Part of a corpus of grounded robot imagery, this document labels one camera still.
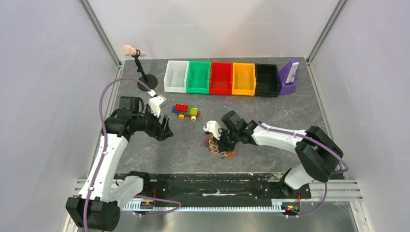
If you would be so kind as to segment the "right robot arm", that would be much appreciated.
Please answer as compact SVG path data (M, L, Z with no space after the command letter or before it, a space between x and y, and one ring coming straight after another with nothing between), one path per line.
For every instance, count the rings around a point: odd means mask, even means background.
M279 191L292 197L305 184L326 183L342 161L343 152L319 127L308 130L289 130L269 126L260 121L246 122L235 111L221 118L225 125L207 122L204 131L211 133L220 152L232 152L237 143L270 146L296 154L300 164L282 177Z

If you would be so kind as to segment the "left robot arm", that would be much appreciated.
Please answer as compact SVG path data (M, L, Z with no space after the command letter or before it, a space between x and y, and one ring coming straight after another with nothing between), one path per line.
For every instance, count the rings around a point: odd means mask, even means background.
M173 136L169 117L161 116L165 97L155 95L147 104L139 97L121 97L119 108L103 121L98 155L78 196L68 198L66 209L77 227L112 232L120 211L136 195L147 197L153 187L147 172L130 171L112 189L116 169L131 136L144 132L163 141Z

